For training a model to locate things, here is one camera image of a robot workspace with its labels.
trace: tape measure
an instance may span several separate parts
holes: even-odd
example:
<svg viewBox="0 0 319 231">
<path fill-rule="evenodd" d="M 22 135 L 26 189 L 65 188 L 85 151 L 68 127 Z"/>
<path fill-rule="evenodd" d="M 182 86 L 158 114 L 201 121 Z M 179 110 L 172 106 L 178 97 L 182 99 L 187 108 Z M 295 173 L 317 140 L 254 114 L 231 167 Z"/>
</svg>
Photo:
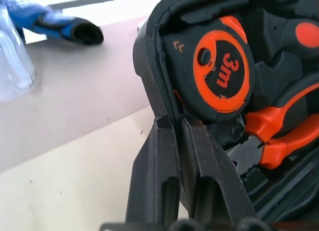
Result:
<svg viewBox="0 0 319 231">
<path fill-rule="evenodd" d="M 193 26 L 165 36 L 164 41 L 172 85 L 200 119 L 228 120 L 247 105 L 255 64 L 245 32 L 235 17 Z M 178 45 L 167 46 L 177 41 Z"/>
</svg>

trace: pliers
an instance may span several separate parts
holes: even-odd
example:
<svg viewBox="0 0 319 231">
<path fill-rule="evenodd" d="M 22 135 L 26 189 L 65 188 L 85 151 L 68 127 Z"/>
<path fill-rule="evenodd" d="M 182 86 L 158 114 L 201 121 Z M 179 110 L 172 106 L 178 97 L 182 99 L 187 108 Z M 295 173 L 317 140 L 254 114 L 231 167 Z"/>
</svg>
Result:
<svg viewBox="0 0 319 231">
<path fill-rule="evenodd" d="M 273 106 L 246 114 L 245 132 L 250 135 L 248 141 L 226 151 L 239 175 L 257 164 L 267 169 L 274 169 L 292 152 L 317 140 L 319 114 L 312 114 L 299 127 L 281 138 L 272 139 L 272 137 L 283 127 L 287 111 L 298 100 L 318 88 L 317 71 L 289 86 Z"/>
</svg>

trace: black tool case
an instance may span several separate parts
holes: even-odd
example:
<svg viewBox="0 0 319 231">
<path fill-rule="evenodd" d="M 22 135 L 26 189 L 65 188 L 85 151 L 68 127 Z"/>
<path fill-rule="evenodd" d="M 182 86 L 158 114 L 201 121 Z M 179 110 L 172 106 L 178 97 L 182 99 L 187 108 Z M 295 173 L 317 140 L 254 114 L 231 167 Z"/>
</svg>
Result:
<svg viewBox="0 0 319 231">
<path fill-rule="evenodd" d="M 180 77 L 172 70 L 178 55 L 186 52 L 179 41 L 185 30 L 227 15 L 246 31 L 255 86 L 247 106 L 225 118 L 203 112 L 203 103 L 198 110 L 188 107 L 176 92 Z M 246 17 L 268 37 L 256 37 Z M 156 6 L 133 51 L 135 71 L 156 119 L 134 162 L 126 223 L 104 224 L 102 231 L 319 230 L 314 223 L 319 222 L 319 142 L 287 157 L 277 169 L 255 166 L 241 177 L 224 151 L 247 139 L 246 112 L 271 105 L 284 87 L 308 71 L 319 72 L 314 50 L 280 47 L 283 27 L 296 18 L 318 22 L 319 0 L 162 0 Z M 260 51 L 262 46 L 269 49 Z M 266 76 L 274 76 L 274 82 L 263 83 Z M 291 108 L 280 134 L 312 113 L 319 113 L 318 91 Z M 179 200 L 190 221 L 176 221 Z"/>
</svg>

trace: orange and black handle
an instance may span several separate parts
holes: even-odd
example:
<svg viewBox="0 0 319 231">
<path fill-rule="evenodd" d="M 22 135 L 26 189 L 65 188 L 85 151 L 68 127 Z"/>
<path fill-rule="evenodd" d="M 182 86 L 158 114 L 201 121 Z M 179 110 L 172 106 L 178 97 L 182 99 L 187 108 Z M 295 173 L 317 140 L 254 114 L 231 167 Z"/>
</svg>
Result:
<svg viewBox="0 0 319 231">
<path fill-rule="evenodd" d="M 319 72 L 313 72 L 290 85 L 273 106 L 246 114 L 246 133 L 268 143 L 281 130 L 285 115 L 292 105 L 318 88 Z"/>
<path fill-rule="evenodd" d="M 278 167 L 283 159 L 319 138 L 319 114 L 313 114 L 289 134 L 271 139 L 263 148 L 259 164 L 267 169 Z"/>
<path fill-rule="evenodd" d="M 285 19 L 258 8 L 246 15 L 244 30 L 255 60 L 270 62 L 282 51 L 319 60 L 319 23 L 314 20 Z"/>
</svg>

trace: clear plastic cup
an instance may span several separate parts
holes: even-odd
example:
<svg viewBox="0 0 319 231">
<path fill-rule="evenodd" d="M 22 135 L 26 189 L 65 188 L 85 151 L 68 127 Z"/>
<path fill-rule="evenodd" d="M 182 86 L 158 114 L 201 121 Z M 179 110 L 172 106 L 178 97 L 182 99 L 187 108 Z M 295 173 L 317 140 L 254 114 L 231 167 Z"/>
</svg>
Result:
<svg viewBox="0 0 319 231">
<path fill-rule="evenodd" d="M 5 6 L 0 5 L 0 102 L 26 94 L 36 71 Z"/>
</svg>

